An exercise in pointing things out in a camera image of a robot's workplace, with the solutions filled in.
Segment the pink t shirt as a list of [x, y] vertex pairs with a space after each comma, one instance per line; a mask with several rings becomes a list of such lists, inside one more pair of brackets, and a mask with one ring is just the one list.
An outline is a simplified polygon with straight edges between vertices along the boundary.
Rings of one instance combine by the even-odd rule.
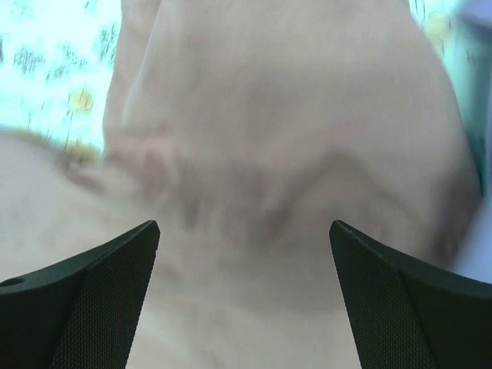
[[357, 368], [340, 219], [448, 266], [480, 180], [402, 1], [124, 1], [105, 156], [1, 136], [1, 276], [153, 219], [131, 368]]

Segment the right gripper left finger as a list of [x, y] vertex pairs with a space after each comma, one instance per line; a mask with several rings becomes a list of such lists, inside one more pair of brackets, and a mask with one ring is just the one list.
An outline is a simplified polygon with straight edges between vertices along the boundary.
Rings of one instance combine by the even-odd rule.
[[144, 224], [91, 250], [1, 283], [5, 369], [124, 368], [160, 231]]

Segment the floral table mat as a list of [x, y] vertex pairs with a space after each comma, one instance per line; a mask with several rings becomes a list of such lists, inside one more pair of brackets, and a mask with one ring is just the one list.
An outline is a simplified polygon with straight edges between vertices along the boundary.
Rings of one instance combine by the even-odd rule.
[[[491, 109], [491, 36], [465, 15], [466, 1], [408, 7], [451, 78], [484, 189]], [[121, 23], [117, 1], [1, 3], [1, 125], [59, 146], [104, 150], [101, 121]]]

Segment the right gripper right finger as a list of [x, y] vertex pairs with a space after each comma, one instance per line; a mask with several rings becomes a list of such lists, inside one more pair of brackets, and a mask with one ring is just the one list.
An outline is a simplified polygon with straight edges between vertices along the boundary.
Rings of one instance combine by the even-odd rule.
[[491, 286], [334, 221], [330, 241], [361, 366], [491, 366]]

